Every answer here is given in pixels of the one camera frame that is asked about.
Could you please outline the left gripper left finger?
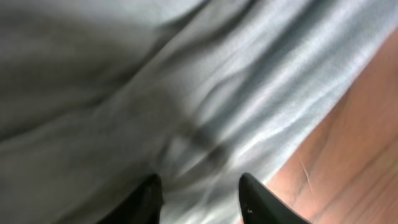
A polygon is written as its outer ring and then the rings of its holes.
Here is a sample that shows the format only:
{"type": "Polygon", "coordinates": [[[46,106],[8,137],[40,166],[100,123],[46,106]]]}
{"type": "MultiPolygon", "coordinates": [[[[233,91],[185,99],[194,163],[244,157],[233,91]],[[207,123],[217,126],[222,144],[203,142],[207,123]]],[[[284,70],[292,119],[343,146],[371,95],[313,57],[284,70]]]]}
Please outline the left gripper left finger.
{"type": "Polygon", "coordinates": [[[159,224],[163,204],[162,182],[153,174],[98,224],[159,224]]]}

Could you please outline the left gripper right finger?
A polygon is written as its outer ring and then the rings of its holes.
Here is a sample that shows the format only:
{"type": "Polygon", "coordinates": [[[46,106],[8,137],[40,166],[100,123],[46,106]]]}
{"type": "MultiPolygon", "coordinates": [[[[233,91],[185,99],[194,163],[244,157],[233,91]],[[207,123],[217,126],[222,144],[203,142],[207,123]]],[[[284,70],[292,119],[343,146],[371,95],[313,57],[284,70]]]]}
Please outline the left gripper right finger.
{"type": "Polygon", "coordinates": [[[239,204],[244,224],[310,224],[250,173],[239,179],[239,204]]]}

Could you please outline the light blue t-shirt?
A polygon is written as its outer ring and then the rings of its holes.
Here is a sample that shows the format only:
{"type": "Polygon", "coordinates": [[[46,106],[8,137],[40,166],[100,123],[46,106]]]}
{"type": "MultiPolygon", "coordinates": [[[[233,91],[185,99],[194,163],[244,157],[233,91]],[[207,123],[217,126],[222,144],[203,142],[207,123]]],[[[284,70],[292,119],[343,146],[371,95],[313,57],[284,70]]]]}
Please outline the light blue t-shirt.
{"type": "Polygon", "coordinates": [[[1,222],[236,223],[397,25],[397,2],[1,2],[1,222]]]}

